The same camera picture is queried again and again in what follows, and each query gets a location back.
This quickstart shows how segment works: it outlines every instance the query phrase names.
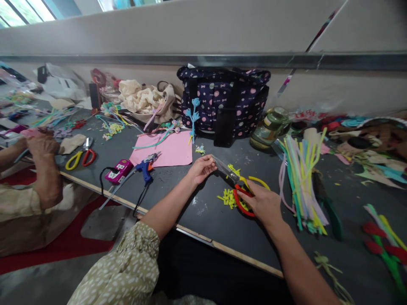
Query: blue glue gun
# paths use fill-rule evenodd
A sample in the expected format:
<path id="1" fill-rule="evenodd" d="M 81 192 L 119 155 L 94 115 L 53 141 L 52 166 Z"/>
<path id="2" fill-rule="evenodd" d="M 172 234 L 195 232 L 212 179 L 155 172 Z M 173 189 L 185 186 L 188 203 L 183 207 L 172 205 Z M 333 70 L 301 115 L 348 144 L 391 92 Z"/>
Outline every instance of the blue glue gun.
<path id="1" fill-rule="evenodd" d="M 161 152 L 154 153 L 149 155 L 146 159 L 144 159 L 141 163 L 137 164 L 135 169 L 138 172 L 143 172 L 144 178 L 144 186 L 147 186 L 151 182 L 153 182 L 153 178 L 150 175 L 150 171 L 153 170 L 153 162 L 158 158 L 158 155 Z"/>

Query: green bottle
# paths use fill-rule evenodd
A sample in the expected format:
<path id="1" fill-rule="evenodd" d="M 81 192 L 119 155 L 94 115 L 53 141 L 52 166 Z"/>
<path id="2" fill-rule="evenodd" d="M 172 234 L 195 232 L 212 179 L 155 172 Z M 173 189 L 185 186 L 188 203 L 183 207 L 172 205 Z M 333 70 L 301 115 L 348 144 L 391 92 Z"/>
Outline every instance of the green bottle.
<path id="1" fill-rule="evenodd" d="M 264 120 L 257 124 L 251 135 L 250 144 L 256 149 L 267 150 L 278 137 L 287 134 L 290 127 L 287 110 L 282 107 L 269 109 Z"/>

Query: patterned blouse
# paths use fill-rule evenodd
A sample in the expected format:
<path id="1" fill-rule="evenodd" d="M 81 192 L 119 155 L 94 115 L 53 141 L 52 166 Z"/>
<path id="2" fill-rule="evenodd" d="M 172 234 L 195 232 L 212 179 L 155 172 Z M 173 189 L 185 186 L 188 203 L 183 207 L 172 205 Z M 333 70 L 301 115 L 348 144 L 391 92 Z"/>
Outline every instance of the patterned blouse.
<path id="1" fill-rule="evenodd" d="M 152 228 L 136 223 L 117 250 L 89 270 L 68 304 L 147 304 L 158 280 L 159 244 Z"/>

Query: red-handled scissors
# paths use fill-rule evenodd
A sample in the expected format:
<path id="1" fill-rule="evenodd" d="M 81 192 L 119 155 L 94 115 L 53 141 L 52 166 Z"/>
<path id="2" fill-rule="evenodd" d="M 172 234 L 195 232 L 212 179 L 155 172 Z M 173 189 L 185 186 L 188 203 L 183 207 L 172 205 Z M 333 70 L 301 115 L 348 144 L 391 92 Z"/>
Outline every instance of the red-handled scissors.
<path id="1" fill-rule="evenodd" d="M 237 174 L 235 174 L 230 168 L 228 168 L 221 160 L 219 160 L 214 155 L 212 155 L 212 157 L 213 157 L 213 159 L 214 159 L 214 161 L 215 161 L 215 163 L 217 165 L 218 170 L 222 171 L 224 174 L 226 174 L 233 181 L 234 187 L 235 187 L 235 189 L 233 190 L 233 195 L 234 195 L 234 199 L 236 201 L 236 204 L 237 204 L 238 208 L 241 210 L 241 212 L 243 214 L 245 214 L 247 216 L 250 216 L 250 217 L 256 217 L 256 215 L 254 215 L 254 213 L 246 210 L 242 206 L 242 203 L 240 202 L 240 199 L 239 199 L 239 195 L 237 194 L 237 191 L 240 191 L 240 192 L 242 192 L 243 194 L 245 194 L 245 195 L 247 195 L 249 197 L 253 197 L 251 189 L 250 189 L 249 185 L 247 184 L 246 178 L 244 178 L 242 176 L 238 176 Z M 256 182 L 259 182 L 266 189 L 270 190 L 270 188 L 268 187 L 268 185 L 264 181 L 262 181 L 262 180 L 260 180 L 260 179 L 258 179 L 256 177 L 252 177 L 252 176 L 249 176 L 249 179 L 253 180 L 253 181 L 256 181 Z M 240 181 L 244 182 L 244 184 L 246 185 L 246 188 L 249 191 L 245 191 L 244 189 L 242 189 L 242 187 L 238 184 Z"/>
<path id="2" fill-rule="evenodd" d="M 83 145 L 83 150 L 78 151 L 78 153 L 76 153 L 71 159 L 69 159 L 69 161 L 67 162 L 67 164 L 65 165 L 66 170 L 73 170 L 75 169 L 78 164 L 79 164 L 79 160 L 81 159 L 81 156 L 84 152 L 86 152 L 84 160 L 82 161 L 82 165 L 83 166 L 89 166 L 93 163 L 93 161 L 95 161 L 96 159 L 96 153 L 94 152 L 94 150 L 92 148 L 90 148 L 93 144 L 93 138 L 86 138 L 86 141 Z M 89 155 L 92 154 L 92 158 L 90 159 L 89 162 L 87 162 Z M 70 167 L 69 165 L 71 164 L 71 162 L 75 160 L 75 163 Z"/>

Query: hand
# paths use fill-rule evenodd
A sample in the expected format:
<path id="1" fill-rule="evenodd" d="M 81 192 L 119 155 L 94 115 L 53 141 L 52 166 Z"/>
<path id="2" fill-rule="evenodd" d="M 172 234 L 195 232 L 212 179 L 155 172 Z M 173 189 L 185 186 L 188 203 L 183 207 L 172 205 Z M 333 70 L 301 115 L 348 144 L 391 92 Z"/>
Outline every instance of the hand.
<path id="1" fill-rule="evenodd" d="M 246 196 L 240 191 L 237 191 L 237 193 L 250 205 L 254 214 L 263 225 L 265 227 L 273 227 L 283 222 L 280 209 L 280 196 L 251 180 L 247 180 L 247 184 L 254 194 L 253 198 Z"/>
<path id="2" fill-rule="evenodd" d="M 217 170 L 217 166 L 211 155 L 200 157 L 188 171 L 187 177 L 196 185 L 201 184 L 210 173 Z"/>
<path id="3" fill-rule="evenodd" d="M 59 151 L 59 143 L 54 137 L 42 134 L 27 139 L 27 146 L 33 157 L 42 155 L 55 155 Z"/>
<path id="4" fill-rule="evenodd" d="M 24 137 L 21 137 L 17 140 L 16 143 L 13 145 L 18 151 L 23 152 L 27 149 L 27 140 Z"/>
<path id="5" fill-rule="evenodd" d="M 48 129 L 48 128 L 46 128 L 46 127 L 38 127 L 37 130 L 38 130 L 40 133 L 43 133 L 43 134 L 45 134 L 45 135 L 47 135 L 47 136 L 53 136 L 53 135 L 54 135 L 54 131 L 51 130 L 51 129 Z"/>

